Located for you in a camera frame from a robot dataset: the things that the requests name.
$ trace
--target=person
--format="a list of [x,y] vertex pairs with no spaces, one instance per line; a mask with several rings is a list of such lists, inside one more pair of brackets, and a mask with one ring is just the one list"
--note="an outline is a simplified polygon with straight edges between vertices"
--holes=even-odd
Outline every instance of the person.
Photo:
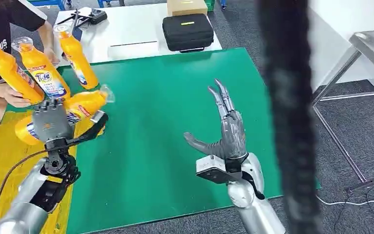
[[[10,23],[31,32],[38,31],[44,47],[44,54],[53,63],[59,61],[53,51],[54,34],[52,25],[47,21],[43,12],[27,0],[0,0],[0,48],[7,53],[11,53]],[[7,103],[19,108],[30,105],[29,100],[22,98],[22,94],[3,83],[0,77],[0,121]]]

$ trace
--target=cardboard box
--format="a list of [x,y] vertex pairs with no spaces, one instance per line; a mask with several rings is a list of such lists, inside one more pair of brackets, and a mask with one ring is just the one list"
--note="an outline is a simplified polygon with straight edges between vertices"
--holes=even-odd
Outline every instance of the cardboard box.
[[207,5],[204,0],[167,0],[167,11],[168,16],[207,15]]

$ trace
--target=green mat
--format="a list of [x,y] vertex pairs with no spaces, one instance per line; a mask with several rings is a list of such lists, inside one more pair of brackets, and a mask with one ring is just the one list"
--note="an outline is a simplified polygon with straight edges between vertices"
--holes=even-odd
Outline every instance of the green mat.
[[[265,176],[265,195],[280,196],[264,83],[243,48],[93,64],[116,103],[105,134],[78,147],[82,172],[74,184],[68,234],[150,222],[231,206],[226,186],[195,175],[204,155],[183,133],[213,142],[220,118],[207,86],[218,78],[242,113],[247,149]],[[82,90],[71,68],[61,68],[73,93]]]

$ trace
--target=black cable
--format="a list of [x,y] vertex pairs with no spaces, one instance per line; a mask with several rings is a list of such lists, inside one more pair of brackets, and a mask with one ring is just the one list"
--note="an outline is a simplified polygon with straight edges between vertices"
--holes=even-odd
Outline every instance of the black cable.
[[[372,189],[373,189],[373,187],[370,188],[370,189],[366,192],[365,197],[366,197],[366,202],[367,202],[367,204],[368,204],[368,206],[369,206],[369,209],[371,209],[371,212],[374,214],[374,210],[372,209],[371,204],[370,204],[369,199],[368,199],[368,194],[369,194],[369,192],[370,192]],[[353,193],[351,193],[351,194],[348,195],[348,197],[347,197],[346,200],[344,201],[344,204],[343,204],[342,210],[340,210],[340,212],[339,212],[339,215],[338,215],[338,217],[337,217],[337,219],[336,219],[336,222],[335,222],[335,224],[334,224],[334,226],[333,226],[333,230],[335,231],[335,233],[337,233],[337,232],[336,232],[336,225],[339,223],[340,217],[342,216],[342,213],[343,213],[343,211],[345,210],[346,202],[348,202],[349,198],[350,198],[352,195],[353,195]]]
[[337,225],[337,223],[339,222],[339,219],[340,219],[340,217],[342,216],[343,211],[345,210],[346,202],[348,202],[349,198],[350,198],[352,195],[353,195],[353,193],[348,195],[348,197],[347,197],[346,200],[344,201],[344,204],[343,204],[342,210],[340,210],[340,212],[339,212],[339,216],[337,217],[336,222],[335,222],[335,224],[334,224],[334,226],[333,226],[333,231],[335,231],[335,233],[336,233],[336,225]]
[[25,161],[37,156],[37,155],[40,155],[42,153],[45,153],[45,152],[48,152],[48,151],[52,151],[52,150],[60,150],[60,149],[64,149],[64,148],[68,148],[68,147],[71,147],[71,146],[74,146],[74,145],[77,145],[77,143],[70,143],[70,144],[67,144],[67,145],[64,145],[64,146],[59,146],[59,147],[55,147],[55,148],[52,148],[52,149],[46,149],[46,150],[42,150],[42,151],[39,151],[39,152],[36,152],[36,153],[33,153],[27,157],[25,157],[24,159],[22,159],[21,161],[19,161],[17,164],[15,164],[9,171],[8,173],[5,175],[5,178],[3,179],[2,181],[2,184],[0,185],[0,196],[2,195],[2,191],[3,191],[3,188],[5,186],[5,183],[6,181],[8,180],[8,177],[10,176],[10,174],[21,164],[23,164]]
[[316,199],[308,0],[255,0],[290,234],[323,232]]
[[369,202],[368,200],[368,194],[369,192],[373,189],[373,187],[371,189],[369,189],[369,191],[366,193],[366,201],[368,202],[368,206],[369,206],[369,209],[371,209],[371,212],[374,214],[374,210],[372,209],[372,206],[371,206],[371,203]]

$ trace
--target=tide bottle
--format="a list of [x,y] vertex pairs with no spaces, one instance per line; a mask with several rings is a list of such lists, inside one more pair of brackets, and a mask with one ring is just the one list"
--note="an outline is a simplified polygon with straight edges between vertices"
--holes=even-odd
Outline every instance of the tide bottle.
[[82,52],[81,43],[73,37],[69,29],[69,26],[61,24],[54,27],[54,32],[79,83],[85,89],[93,89],[98,85],[98,79]]
[[[69,124],[74,126],[81,120],[91,117],[102,106],[110,102],[115,102],[115,97],[106,85],[102,85],[100,90],[75,94],[64,101]],[[32,116],[21,119],[15,125],[15,134],[28,145],[40,143],[34,129]]]
[[16,63],[15,58],[0,49],[0,77],[11,86],[12,89],[29,99],[31,104],[42,102],[44,92]]
[[71,96],[67,83],[48,57],[34,47],[32,39],[17,38],[12,42],[12,48],[20,53],[23,65],[50,98],[67,99]]

